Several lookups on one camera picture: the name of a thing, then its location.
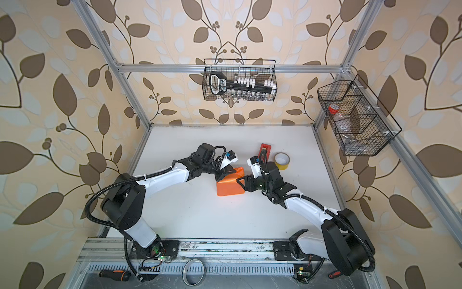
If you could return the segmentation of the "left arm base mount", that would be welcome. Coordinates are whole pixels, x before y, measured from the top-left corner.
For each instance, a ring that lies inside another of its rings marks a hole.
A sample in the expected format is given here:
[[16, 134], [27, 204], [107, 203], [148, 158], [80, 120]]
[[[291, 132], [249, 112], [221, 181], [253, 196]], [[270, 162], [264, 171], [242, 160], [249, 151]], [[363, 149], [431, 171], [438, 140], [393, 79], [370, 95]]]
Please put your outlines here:
[[137, 242], [133, 242], [130, 253], [134, 254], [137, 260], [158, 259], [159, 257], [172, 260], [178, 256], [179, 245], [179, 240], [155, 240], [147, 248], [143, 248]]

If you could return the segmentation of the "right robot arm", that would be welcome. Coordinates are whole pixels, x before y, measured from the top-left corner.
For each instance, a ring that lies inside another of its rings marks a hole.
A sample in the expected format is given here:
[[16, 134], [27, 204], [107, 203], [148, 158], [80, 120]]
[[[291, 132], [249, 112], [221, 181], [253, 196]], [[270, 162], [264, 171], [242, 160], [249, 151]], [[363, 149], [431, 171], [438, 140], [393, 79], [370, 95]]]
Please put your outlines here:
[[295, 185], [283, 180], [279, 168], [261, 157], [247, 161], [252, 173], [237, 180], [247, 192], [260, 190], [274, 205], [293, 211], [320, 231], [317, 236], [307, 229], [289, 238], [291, 258], [303, 261], [310, 255], [328, 259], [341, 274], [350, 276], [356, 270], [373, 272], [375, 248], [349, 209], [329, 208], [305, 195]]

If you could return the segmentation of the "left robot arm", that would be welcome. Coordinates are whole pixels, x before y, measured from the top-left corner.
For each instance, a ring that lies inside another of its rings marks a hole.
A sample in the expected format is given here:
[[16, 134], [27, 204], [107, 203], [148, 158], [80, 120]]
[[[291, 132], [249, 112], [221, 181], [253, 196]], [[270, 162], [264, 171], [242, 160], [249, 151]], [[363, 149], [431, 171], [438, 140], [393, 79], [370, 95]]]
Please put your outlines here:
[[[217, 149], [224, 152], [216, 156]], [[84, 207], [86, 218], [96, 224], [118, 230], [124, 237], [143, 249], [160, 241], [158, 234], [143, 219], [146, 199], [171, 186], [186, 183], [202, 174], [215, 176], [217, 182], [235, 173], [232, 164], [238, 160], [237, 154], [227, 151], [224, 146], [201, 144], [196, 152], [161, 171], [132, 177], [128, 174], [90, 197]]]

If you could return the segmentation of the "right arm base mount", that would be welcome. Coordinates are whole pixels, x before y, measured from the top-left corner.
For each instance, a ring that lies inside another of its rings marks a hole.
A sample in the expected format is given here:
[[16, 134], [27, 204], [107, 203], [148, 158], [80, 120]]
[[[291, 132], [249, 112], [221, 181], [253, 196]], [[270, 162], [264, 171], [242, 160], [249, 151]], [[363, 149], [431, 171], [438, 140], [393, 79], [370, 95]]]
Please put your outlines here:
[[292, 241], [275, 241], [273, 252], [276, 261], [321, 261], [317, 255], [302, 253], [296, 242]]

